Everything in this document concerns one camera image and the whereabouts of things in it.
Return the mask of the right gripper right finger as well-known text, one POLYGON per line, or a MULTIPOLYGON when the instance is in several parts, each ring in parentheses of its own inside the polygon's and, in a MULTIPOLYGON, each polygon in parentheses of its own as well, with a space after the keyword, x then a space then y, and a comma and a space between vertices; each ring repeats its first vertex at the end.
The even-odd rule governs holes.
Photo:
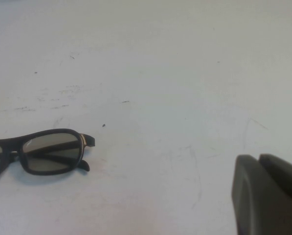
POLYGON ((292 164, 272 154, 261 154, 259 163, 278 186, 292 197, 292 164))

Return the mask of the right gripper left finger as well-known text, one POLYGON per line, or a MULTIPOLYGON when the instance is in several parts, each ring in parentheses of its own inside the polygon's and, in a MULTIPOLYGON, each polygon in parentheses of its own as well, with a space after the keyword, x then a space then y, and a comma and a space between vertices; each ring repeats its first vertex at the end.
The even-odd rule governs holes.
POLYGON ((292 197, 259 159, 236 158, 231 196, 239 235, 292 235, 292 197))

